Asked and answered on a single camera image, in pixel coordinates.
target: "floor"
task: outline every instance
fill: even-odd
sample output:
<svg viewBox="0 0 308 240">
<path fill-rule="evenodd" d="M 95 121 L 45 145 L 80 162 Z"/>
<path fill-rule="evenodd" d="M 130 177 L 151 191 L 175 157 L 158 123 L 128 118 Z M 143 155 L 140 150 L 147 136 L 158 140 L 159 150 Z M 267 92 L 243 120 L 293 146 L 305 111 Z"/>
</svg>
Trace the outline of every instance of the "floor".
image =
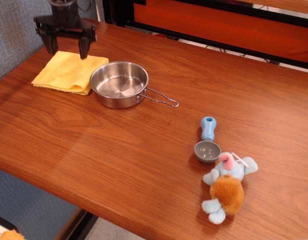
<svg viewBox="0 0 308 240">
<path fill-rule="evenodd" d="M 144 240 L 123 228 L 99 218 L 85 240 Z"/>
<path fill-rule="evenodd" d="M 295 15 L 297 17 L 308 18 L 308 14 L 299 15 L 298 13 L 285 11 L 285 10 L 281 10 L 281 9 L 277 9 L 277 8 L 273 8 L 273 7 L 254 5 L 254 8 L 260 8 L 260 9 L 265 9 L 265 10 L 271 11 L 271 12 L 281 12 L 281 13 L 285 13 L 285 14 Z M 257 58 L 257 57 L 253 57 L 253 56 L 250 56 L 250 55 L 242 55 L 241 53 L 238 53 L 238 52 L 228 51 L 228 50 L 225 50 L 225 49 L 207 46 L 207 45 L 196 43 L 196 42 L 191 42 L 191 41 L 182 40 L 182 39 L 180 39 L 178 41 L 186 43 L 186 44 L 196 45 L 196 46 L 202 47 L 202 48 L 212 49 L 212 50 L 215 50 L 215 51 L 226 52 L 228 54 L 233 54 L 233 55 L 241 56 L 241 57 L 244 57 L 244 58 L 254 59 L 254 60 L 258 60 L 258 61 L 262 61 L 262 62 L 268 62 L 268 60 L 263 59 L 263 58 Z M 287 65 L 287 64 L 283 64 L 283 63 L 280 63 L 279 65 L 286 67 L 286 68 L 292 68 L 292 69 L 296 69 L 296 70 L 299 70 L 299 71 L 308 72 L 308 69 L 305 69 L 305 68 L 291 66 L 291 65 Z M 102 218 L 99 218 L 96 221 L 93 228 L 91 229 L 91 231 L 89 232 L 89 234 L 87 235 L 87 237 L 85 238 L 85 240 L 144 240 L 144 239 L 135 235 L 135 234 L 133 234 L 133 233 L 131 233 L 131 232 L 129 232 L 129 231 L 127 231 L 127 230 L 124 230 L 123 228 L 121 228 L 119 226 L 116 226 L 116 225 L 110 223 L 109 221 L 106 221 Z"/>
</svg>

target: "spoon handle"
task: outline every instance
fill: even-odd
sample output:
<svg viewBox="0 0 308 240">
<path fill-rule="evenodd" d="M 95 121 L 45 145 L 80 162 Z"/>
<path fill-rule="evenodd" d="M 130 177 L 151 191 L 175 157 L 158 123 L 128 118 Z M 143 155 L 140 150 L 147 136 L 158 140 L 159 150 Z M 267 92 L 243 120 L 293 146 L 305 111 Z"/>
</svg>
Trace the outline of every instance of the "spoon handle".
<svg viewBox="0 0 308 240">
<path fill-rule="evenodd" d="M 216 128 L 216 120 L 211 116 L 206 116 L 200 122 L 200 126 L 202 127 L 202 139 L 213 141 L 215 138 L 214 130 Z"/>
</svg>

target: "pot handle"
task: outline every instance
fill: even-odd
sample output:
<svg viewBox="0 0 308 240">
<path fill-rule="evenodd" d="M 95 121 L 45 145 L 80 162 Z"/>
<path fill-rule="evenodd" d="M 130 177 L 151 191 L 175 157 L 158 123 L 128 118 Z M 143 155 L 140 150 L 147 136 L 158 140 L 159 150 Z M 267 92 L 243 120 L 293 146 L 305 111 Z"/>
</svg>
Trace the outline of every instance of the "pot handle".
<svg viewBox="0 0 308 240">
<path fill-rule="evenodd" d="M 179 102 L 178 102 L 178 101 L 175 101 L 175 100 L 173 100 L 173 99 L 167 97 L 165 94 L 163 94 L 163 93 L 161 93 L 161 92 L 158 92 L 158 91 L 156 91 L 156 90 L 153 90 L 153 89 L 151 89 L 151 88 L 149 88 L 149 87 L 147 87 L 146 89 L 148 89 L 148 90 L 150 90 L 150 91 L 153 91 L 153 92 L 155 92 L 155 93 L 157 93 L 157 94 L 163 95 L 167 100 L 170 100 L 171 102 L 176 103 L 176 105 L 170 104 L 169 102 L 166 102 L 166 101 L 159 101 L 159 100 L 153 99 L 153 98 L 151 98 L 151 97 L 148 97 L 148 96 L 145 96 L 145 95 L 142 95 L 142 94 L 139 94 L 139 96 L 142 96 L 142 97 L 144 97 L 144 98 L 150 99 L 150 100 L 155 101 L 155 102 L 157 102 L 157 103 L 163 103 L 163 104 L 170 105 L 170 106 L 173 107 L 173 108 L 176 108 L 176 107 L 179 106 Z"/>
</svg>

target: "yellow cloth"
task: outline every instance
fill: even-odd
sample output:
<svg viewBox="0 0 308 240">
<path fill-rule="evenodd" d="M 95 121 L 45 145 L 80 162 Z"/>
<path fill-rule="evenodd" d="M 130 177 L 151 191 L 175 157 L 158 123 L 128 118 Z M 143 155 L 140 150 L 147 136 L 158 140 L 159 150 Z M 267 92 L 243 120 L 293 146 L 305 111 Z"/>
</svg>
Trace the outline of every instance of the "yellow cloth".
<svg viewBox="0 0 308 240">
<path fill-rule="evenodd" d="M 87 56 L 80 59 L 77 53 L 58 51 L 32 84 L 36 87 L 87 95 L 91 89 L 90 75 L 108 62 L 105 57 Z"/>
</svg>

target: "wooden table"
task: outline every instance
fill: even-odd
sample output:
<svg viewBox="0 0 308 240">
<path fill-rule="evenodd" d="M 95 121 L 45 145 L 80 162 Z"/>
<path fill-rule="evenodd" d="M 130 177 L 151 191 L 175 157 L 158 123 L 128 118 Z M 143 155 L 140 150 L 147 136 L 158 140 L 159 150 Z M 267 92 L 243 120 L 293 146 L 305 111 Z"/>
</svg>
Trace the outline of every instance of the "wooden table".
<svg viewBox="0 0 308 240">
<path fill-rule="evenodd" d="M 105 23 L 97 34 L 90 55 L 140 64 L 180 106 L 33 87 L 52 57 L 41 49 L 0 81 L 0 169 L 148 240 L 308 239 L 308 73 Z M 193 150 L 205 116 L 223 152 L 259 167 L 221 225 L 201 209 L 215 166 Z"/>
<path fill-rule="evenodd" d="M 308 0 L 240 0 L 241 2 L 274 7 L 278 9 L 290 10 L 294 12 L 308 14 Z"/>
</svg>

